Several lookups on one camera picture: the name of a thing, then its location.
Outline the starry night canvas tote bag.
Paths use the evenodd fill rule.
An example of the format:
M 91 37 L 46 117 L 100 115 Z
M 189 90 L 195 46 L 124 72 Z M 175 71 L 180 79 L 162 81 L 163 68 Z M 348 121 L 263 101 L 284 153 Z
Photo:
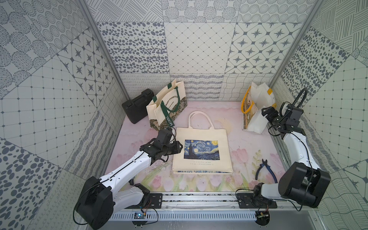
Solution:
M 195 129 L 191 120 L 203 115 L 209 122 L 208 129 Z M 177 128 L 176 140 L 183 148 L 174 155 L 172 171 L 175 174 L 232 174 L 227 132 L 215 129 L 211 118 L 202 111 L 189 115 L 188 127 Z

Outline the yellow handled white bag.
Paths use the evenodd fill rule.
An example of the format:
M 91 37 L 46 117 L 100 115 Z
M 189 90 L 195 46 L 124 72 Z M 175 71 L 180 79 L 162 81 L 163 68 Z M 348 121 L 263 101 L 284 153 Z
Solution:
M 266 84 L 257 85 L 251 82 L 241 103 L 243 113 L 242 129 L 248 132 L 262 134 L 268 121 L 262 115 L 262 109 L 276 107 L 273 90 Z

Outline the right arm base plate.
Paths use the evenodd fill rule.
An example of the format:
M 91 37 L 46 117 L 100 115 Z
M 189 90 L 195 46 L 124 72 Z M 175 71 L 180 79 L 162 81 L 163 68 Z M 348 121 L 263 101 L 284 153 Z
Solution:
M 261 195 L 239 193 L 236 195 L 240 209 L 276 209 L 277 203 Z

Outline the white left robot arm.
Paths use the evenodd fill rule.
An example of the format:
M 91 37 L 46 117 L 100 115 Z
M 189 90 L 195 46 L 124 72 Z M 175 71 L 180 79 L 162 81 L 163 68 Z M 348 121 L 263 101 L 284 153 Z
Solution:
M 176 131 L 167 127 L 158 132 L 156 138 L 142 145 L 128 161 L 112 172 L 87 179 L 76 202 L 73 214 L 79 214 L 85 224 L 98 230 L 111 216 L 129 207 L 145 208 L 149 204 L 150 191 L 141 184 L 135 184 L 126 191 L 121 188 L 134 180 L 144 169 L 161 161 L 163 157 L 178 154 L 183 145 L 176 140 Z

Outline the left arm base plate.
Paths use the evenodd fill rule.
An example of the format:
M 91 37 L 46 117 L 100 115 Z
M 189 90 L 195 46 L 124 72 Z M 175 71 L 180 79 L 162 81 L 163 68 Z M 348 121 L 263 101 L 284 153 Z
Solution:
M 162 193 L 150 193 L 145 194 L 139 204 L 129 206 L 126 209 L 160 209 L 162 207 L 162 202 Z

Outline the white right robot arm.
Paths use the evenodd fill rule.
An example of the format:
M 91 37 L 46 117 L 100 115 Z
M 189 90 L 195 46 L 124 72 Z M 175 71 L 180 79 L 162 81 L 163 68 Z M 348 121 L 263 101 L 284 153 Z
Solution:
M 329 173 L 316 163 L 307 145 L 306 133 L 299 127 L 302 114 L 302 109 L 291 104 L 283 116 L 272 106 L 262 109 L 262 116 L 280 133 L 293 164 L 277 183 L 259 183 L 254 187 L 252 202 L 257 207 L 271 207 L 276 199 L 283 198 L 301 207 L 316 208 L 330 184 Z

